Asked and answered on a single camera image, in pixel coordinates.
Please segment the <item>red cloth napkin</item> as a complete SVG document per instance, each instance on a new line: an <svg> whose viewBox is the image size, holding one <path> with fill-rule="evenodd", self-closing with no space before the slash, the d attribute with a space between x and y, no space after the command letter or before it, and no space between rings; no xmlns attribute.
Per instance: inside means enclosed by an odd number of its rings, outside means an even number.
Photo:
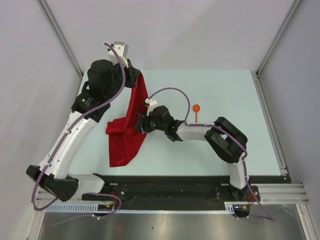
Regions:
<svg viewBox="0 0 320 240"><path fill-rule="evenodd" d="M131 90L126 116L107 123L105 130L108 135L109 166L111 168L128 165L138 154L145 138L145 133L139 133L135 126L139 115L147 112L144 101L148 92L144 76L140 74L136 87Z"/></svg>

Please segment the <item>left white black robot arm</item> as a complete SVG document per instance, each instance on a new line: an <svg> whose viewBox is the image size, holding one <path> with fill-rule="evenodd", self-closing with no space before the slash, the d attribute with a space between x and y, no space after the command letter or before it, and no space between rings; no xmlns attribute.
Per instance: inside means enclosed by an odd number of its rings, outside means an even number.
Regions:
<svg viewBox="0 0 320 240"><path fill-rule="evenodd" d="M106 59L91 64L86 74L87 81L83 83L56 143L38 165L30 165L26 170L36 183L32 202L36 201L38 187L62 202L74 195L88 193L93 193L100 200L110 196L111 188L97 174L72 175L69 169L84 140L110 108L110 100L122 86L136 87L140 73L130 60L123 69Z"/></svg>

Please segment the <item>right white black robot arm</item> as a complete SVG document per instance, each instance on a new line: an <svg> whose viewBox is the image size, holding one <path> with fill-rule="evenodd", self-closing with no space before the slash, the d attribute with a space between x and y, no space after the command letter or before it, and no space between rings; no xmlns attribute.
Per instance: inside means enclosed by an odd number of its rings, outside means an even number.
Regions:
<svg viewBox="0 0 320 240"><path fill-rule="evenodd" d="M227 163L229 195L237 201L248 196L249 177L245 164L248 138L225 117L218 117L213 124L186 123L174 119L169 110L161 105L148 113L139 114L134 129L141 134L162 131L172 142L208 142L217 156Z"/></svg>

